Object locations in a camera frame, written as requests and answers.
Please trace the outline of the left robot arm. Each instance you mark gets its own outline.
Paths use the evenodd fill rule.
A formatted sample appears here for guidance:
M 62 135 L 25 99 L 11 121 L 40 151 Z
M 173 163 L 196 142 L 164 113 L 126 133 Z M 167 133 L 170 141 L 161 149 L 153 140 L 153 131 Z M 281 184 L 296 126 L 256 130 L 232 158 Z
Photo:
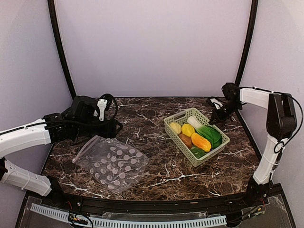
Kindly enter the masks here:
M 34 146 L 59 143 L 64 140 L 74 141 L 77 137 L 99 135 L 115 138 L 123 125 L 115 116 L 110 119 L 96 114 L 75 115 L 68 112 L 45 115 L 29 124 L 2 131 L 0 133 L 0 181 L 47 196 L 57 207 L 67 203 L 67 196 L 55 178 L 41 176 L 23 169 L 6 156 Z

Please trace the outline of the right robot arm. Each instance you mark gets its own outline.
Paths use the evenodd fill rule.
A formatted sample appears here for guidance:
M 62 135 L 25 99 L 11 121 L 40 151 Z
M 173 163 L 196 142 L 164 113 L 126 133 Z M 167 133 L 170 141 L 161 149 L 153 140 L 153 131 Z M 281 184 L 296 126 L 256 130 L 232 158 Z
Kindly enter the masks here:
M 260 163 L 250 177 L 242 201 L 253 206 L 264 199 L 270 189 L 270 181 L 277 169 L 283 151 L 301 128 L 297 123 L 295 100 L 288 93 L 274 92 L 257 87 L 239 87 L 234 83 L 222 86 L 226 103 L 216 98 L 207 102 L 213 107 L 209 123 L 218 124 L 227 120 L 233 112 L 241 110 L 243 105 L 251 104 L 267 110 L 267 142 Z

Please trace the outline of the clear zip top bag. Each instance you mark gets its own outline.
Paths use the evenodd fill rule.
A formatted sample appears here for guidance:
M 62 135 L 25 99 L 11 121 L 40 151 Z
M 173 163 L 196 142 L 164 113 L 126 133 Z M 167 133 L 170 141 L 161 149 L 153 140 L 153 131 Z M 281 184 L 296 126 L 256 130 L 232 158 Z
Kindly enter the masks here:
M 89 172 L 104 188 L 120 195 L 139 183 L 149 158 L 128 144 L 96 135 L 80 149 L 72 163 Z

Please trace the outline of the green white bok choy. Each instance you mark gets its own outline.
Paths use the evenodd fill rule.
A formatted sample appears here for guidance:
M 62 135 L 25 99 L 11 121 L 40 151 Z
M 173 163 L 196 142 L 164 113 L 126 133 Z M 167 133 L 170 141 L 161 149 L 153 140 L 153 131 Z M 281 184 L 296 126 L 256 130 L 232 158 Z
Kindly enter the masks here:
M 206 138 L 210 142 L 212 149 L 215 149 L 222 144 L 221 134 L 211 126 L 202 125 L 195 116 L 190 116 L 187 119 L 187 123 L 192 125 L 200 136 Z

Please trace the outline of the orange yellow mango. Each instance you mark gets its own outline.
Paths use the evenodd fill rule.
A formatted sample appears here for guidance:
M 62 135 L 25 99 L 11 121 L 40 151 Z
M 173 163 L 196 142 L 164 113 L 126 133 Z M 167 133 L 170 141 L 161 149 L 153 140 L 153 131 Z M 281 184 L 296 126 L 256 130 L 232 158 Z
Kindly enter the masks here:
M 211 143 L 206 138 L 199 135 L 198 133 L 193 133 L 190 138 L 191 138 L 192 144 L 195 147 L 201 148 L 205 152 L 211 151 L 211 149 L 212 149 Z

